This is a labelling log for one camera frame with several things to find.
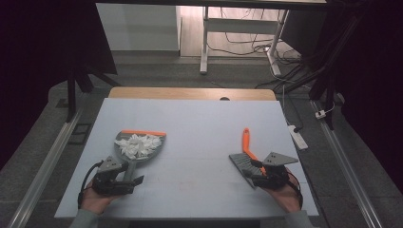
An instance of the wooden table edge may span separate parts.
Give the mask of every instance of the wooden table edge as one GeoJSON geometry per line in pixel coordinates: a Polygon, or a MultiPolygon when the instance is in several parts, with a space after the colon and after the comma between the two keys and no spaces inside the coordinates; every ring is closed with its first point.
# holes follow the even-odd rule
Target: wooden table edge
{"type": "Polygon", "coordinates": [[[116,86],[110,90],[108,98],[275,101],[276,95],[270,89],[116,86]]]}

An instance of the metal rail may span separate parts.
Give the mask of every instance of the metal rail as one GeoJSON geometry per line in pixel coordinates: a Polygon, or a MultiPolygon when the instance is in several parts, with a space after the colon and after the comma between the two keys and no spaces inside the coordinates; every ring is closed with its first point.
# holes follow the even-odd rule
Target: metal rail
{"type": "Polygon", "coordinates": [[[74,130],[75,125],[77,124],[83,113],[83,103],[86,101],[86,98],[86,94],[83,94],[79,97],[78,111],[69,123],[65,123],[63,125],[62,130],[53,143],[53,146],[50,148],[47,157],[45,158],[44,162],[39,168],[38,173],[30,184],[27,193],[24,195],[24,198],[21,200],[20,205],[15,211],[14,216],[12,217],[8,225],[9,228],[25,227],[25,225],[27,224],[32,211],[35,208],[36,203],[38,202],[38,199],[41,197],[42,192],[44,191],[45,186],[48,183],[48,180],[54,170],[54,167],[56,166],[56,163],[59,161],[60,155],[65,149],[71,132],[74,130]]]}
{"type": "MultiPolygon", "coordinates": [[[[311,105],[315,112],[319,111],[318,105],[314,101],[311,101],[311,105]]],[[[357,200],[361,213],[364,219],[367,221],[368,227],[382,228],[383,226],[379,219],[379,216],[375,211],[364,187],[359,181],[352,165],[350,164],[350,161],[346,156],[346,153],[344,152],[344,149],[340,141],[338,140],[335,131],[331,130],[329,128],[329,125],[322,120],[320,120],[320,124],[330,146],[332,147],[333,152],[335,153],[338,165],[340,166],[341,171],[343,172],[344,177],[350,185],[350,189],[352,190],[353,195],[357,200]]]]}

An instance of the white desk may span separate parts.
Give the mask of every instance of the white desk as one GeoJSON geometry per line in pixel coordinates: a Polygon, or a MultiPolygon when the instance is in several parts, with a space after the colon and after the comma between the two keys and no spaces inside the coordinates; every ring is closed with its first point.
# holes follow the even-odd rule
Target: white desk
{"type": "MultiPolygon", "coordinates": [[[[145,175],[143,184],[132,195],[113,201],[104,217],[283,216],[274,200],[262,190],[252,189],[228,158],[229,154],[241,153],[244,127],[250,128],[250,148],[259,159],[271,151],[297,158],[279,102],[105,99],[55,217],[75,217],[77,194],[87,170],[114,155],[114,139],[127,128],[164,131],[167,136],[161,153],[136,169],[136,177],[145,175]]],[[[301,183],[303,209],[317,216],[300,163],[286,166],[301,183]]]]}

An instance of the table leg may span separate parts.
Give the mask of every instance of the table leg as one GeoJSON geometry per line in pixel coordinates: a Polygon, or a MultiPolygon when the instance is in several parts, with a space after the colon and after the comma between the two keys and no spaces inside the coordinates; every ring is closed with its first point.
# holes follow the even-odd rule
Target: table leg
{"type": "Polygon", "coordinates": [[[208,33],[208,7],[203,7],[203,36],[201,47],[201,74],[207,73],[207,33],[208,33]]]}
{"type": "Polygon", "coordinates": [[[266,52],[266,55],[267,55],[267,58],[269,59],[270,66],[273,70],[274,76],[281,76],[281,72],[279,71],[278,64],[277,64],[276,57],[275,57],[275,51],[276,51],[276,46],[278,43],[279,36],[281,35],[281,31],[284,26],[284,21],[285,21],[285,17],[287,16],[287,13],[288,13],[288,10],[286,10],[282,14],[281,19],[278,22],[278,27],[277,27],[275,36],[273,38],[272,46],[270,46],[270,48],[266,52]]]}

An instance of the gray floor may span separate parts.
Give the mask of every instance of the gray floor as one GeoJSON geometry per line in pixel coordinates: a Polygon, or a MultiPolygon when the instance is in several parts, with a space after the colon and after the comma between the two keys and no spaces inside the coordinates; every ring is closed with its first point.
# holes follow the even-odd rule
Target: gray floor
{"type": "MultiPolygon", "coordinates": [[[[124,86],[180,86],[180,87],[228,87],[254,88],[257,84],[273,80],[267,60],[212,59],[208,74],[199,74],[199,60],[179,57],[115,56],[119,76],[111,76],[124,86]]],[[[87,96],[78,131],[90,129],[96,119],[103,98],[110,85],[91,77],[94,90],[87,96]]],[[[315,118],[314,110],[307,96],[308,88],[295,90],[284,97],[284,113],[295,125],[303,122],[301,134],[309,145],[307,151],[298,152],[320,213],[311,218],[319,227],[368,227],[357,205],[349,184],[335,159],[326,137],[315,118]]],[[[281,94],[278,100],[283,101],[281,94]]],[[[7,165],[0,172],[0,227],[5,227],[24,197],[44,158],[61,130],[67,117],[63,100],[67,98],[67,85],[62,83],[49,92],[49,101],[43,114],[21,143],[7,165]]],[[[334,110],[335,133],[338,135],[350,162],[355,168],[383,227],[403,227],[401,210],[403,197],[396,189],[371,150],[356,135],[340,113],[341,103],[334,110]]],[[[48,185],[36,204],[27,227],[68,227],[70,220],[56,219],[54,213],[68,185],[75,165],[84,149],[86,134],[69,138],[48,185]]],[[[103,219],[100,227],[135,227],[135,223],[103,219]]],[[[154,227],[169,226],[167,223],[154,227]]],[[[137,224],[137,227],[150,225],[137,224]]],[[[281,218],[267,219],[260,227],[286,227],[281,218]]]]}

